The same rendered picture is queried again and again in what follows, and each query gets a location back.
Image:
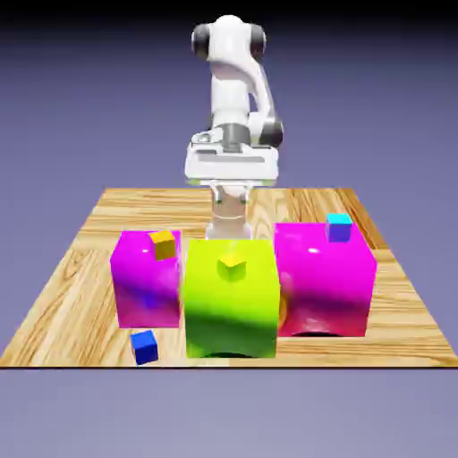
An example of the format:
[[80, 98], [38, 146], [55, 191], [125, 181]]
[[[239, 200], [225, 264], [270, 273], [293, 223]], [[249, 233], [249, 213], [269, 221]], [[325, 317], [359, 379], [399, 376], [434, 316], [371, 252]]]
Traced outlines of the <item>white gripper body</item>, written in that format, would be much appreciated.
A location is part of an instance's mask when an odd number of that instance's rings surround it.
[[278, 177], [278, 150], [242, 144], [238, 153], [224, 152], [220, 144], [190, 144], [184, 173], [191, 182], [247, 182], [274, 184]]

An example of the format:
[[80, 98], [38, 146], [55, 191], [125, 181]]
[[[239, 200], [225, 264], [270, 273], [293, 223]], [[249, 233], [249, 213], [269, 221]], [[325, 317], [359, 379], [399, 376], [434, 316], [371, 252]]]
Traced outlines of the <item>small orange cube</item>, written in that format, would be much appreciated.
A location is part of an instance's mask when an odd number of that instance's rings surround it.
[[155, 252], [155, 260], [162, 261], [176, 256], [176, 241], [170, 231], [159, 231], [148, 234]]

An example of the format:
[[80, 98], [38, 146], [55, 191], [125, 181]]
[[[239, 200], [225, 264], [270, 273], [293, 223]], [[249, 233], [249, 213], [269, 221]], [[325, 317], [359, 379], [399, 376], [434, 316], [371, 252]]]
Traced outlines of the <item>small yellow cube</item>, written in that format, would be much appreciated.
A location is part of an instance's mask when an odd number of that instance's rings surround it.
[[228, 252], [217, 261], [217, 273], [227, 282], [236, 282], [246, 276], [247, 262], [243, 255]]

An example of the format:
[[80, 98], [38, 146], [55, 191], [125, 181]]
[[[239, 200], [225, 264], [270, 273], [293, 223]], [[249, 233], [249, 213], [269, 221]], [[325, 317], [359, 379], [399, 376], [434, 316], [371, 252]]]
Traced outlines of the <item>small cyan cube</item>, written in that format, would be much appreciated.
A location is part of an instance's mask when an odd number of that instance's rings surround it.
[[348, 242], [352, 234], [352, 219], [346, 213], [327, 214], [326, 233], [329, 242]]

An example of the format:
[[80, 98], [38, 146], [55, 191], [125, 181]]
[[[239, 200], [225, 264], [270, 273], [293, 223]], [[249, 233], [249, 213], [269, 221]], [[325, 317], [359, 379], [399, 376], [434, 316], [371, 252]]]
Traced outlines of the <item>small blue cube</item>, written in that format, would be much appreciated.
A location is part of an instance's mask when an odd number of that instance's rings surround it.
[[158, 360], [157, 340], [151, 330], [130, 335], [131, 349], [137, 365]]

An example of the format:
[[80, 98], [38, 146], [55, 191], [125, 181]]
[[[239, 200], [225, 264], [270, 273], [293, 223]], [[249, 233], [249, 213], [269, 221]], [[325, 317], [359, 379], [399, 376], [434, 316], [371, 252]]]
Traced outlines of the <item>large magenta box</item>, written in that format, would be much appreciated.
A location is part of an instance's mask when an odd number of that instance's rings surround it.
[[177, 328], [180, 322], [181, 238], [175, 252], [157, 260], [151, 231], [123, 231], [110, 258], [121, 328]]
[[377, 261], [355, 223], [343, 232], [345, 242], [331, 242], [325, 223], [275, 224], [279, 336], [366, 334]]

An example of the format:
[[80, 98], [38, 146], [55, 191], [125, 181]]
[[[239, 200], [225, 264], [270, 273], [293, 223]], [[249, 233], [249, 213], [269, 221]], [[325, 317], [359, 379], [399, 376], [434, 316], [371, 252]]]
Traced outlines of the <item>large yellow-green box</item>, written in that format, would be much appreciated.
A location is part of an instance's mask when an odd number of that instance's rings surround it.
[[[228, 252], [245, 257], [242, 280], [217, 273]], [[190, 240], [182, 299], [189, 358], [276, 356], [280, 283], [270, 240]]]

